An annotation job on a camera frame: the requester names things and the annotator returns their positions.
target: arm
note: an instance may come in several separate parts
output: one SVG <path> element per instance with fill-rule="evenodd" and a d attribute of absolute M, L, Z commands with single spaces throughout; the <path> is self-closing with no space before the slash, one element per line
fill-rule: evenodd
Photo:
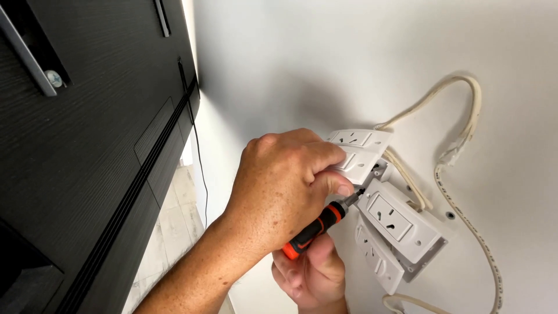
<path fill-rule="evenodd" d="M 347 179 L 323 171 L 344 158 L 307 129 L 250 141 L 224 213 L 135 313 L 217 313 L 231 285 L 316 219 L 328 194 L 352 193 Z"/>

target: screwdriver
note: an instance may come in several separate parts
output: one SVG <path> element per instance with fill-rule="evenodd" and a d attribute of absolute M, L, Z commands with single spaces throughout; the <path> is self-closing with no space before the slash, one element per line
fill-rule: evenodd
<path fill-rule="evenodd" d="M 291 260 L 299 257 L 302 252 L 308 249 L 315 238 L 326 232 L 334 224 L 341 221 L 341 219 L 343 219 L 349 211 L 349 206 L 355 204 L 358 201 L 358 197 L 363 193 L 364 189 L 360 189 L 351 196 L 347 196 L 343 199 L 337 199 L 329 203 L 329 205 L 322 210 L 320 216 L 316 218 L 316 220 L 302 229 L 299 234 L 283 246 L 283 252 L 285 255 L 287 255 L 287 257 Z"/>

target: fingernail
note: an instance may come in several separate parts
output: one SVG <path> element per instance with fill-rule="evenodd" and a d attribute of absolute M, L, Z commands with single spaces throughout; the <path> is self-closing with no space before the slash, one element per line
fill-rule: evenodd
<path fill-rule="evenodd" d="M 293 288 L 292 297 L 296 299 L 300 296 L 301 293 L 302 293 L 302 289 L 300 287 Z"/>
<path fill-rule="evenodd" d="M 340 194 L 340 195 L 343 195 L 343 196 L 349 196 L 350 195 L 349 187 L 347 187 L 346 185 L 341 185 L 339 187 L 339 189 L 337 189 L 337 194 Z"/>
<path fill-rule="evenodd" d="M 298 273 L 296 270 L 294 270 L 294 269 L 289 270 L 289 271 L 287 272 L 287 280 L 288 280 L 288 282 L 289 282 L 290 284 L 293 284 L 293 282 L 295 281 L 295 278 L 296 278 L 296 276 L 297 276 L 298 274 L 299 274 L 299 273 Z"/>

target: forearm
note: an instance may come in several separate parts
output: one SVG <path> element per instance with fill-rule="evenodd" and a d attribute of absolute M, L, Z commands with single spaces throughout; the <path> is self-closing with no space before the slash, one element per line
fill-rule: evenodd
<path fill-rule="evenodd" d="M 348 314 L 349 310 L 347 308 L 347 301 L 345 297 L 342 299 L 332 302 L 327 305 L 323 305 L 319 308 L 302 309 L 299 308 L 299 314 Z"/>
<path fill-rule="evenodd" d="M 147 295 L 135 314 L 217 313 L 231 285 L 261 258 L 233 223 L 215 221 Z"/>

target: screw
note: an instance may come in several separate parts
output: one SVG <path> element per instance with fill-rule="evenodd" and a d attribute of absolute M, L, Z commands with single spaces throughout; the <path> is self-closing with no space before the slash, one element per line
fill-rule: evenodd
<path fill-rule="evenodd" d="M 53 87 L 60 87 L 62 86 L 62 78 L 58 73 L 54 70 L 47 70 L 45 71 L 46 78 L 49 79 L 50 84 Z"/>

